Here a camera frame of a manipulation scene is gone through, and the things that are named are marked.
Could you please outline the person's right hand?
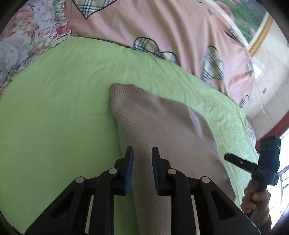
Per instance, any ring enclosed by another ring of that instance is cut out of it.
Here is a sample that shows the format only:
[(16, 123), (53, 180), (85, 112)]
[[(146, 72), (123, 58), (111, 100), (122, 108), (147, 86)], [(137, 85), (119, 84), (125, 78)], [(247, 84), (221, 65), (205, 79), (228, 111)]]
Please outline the person's right hand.
[(271, 194), (267, 190), (263, 192), (255, 192), (253, 181), (250, 181), (244, 189), (241, 210), (245, 214), (250, 214), (250, 212), (255, 211), (253, 219), (259, 220), (269, 210), (270, 198)]

